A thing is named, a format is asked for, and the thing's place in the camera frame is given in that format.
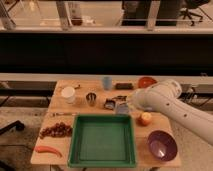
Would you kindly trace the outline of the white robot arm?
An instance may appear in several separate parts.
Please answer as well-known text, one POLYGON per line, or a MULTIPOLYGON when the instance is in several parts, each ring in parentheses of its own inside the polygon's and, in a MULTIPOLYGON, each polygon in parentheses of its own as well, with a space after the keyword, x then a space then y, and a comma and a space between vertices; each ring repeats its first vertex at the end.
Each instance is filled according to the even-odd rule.
POLYGON ((136 109, 164 114, 213 146, 213 115, 180 101, 181 93, 181 85, 169 79, 134 90, 129 101, 136 109))

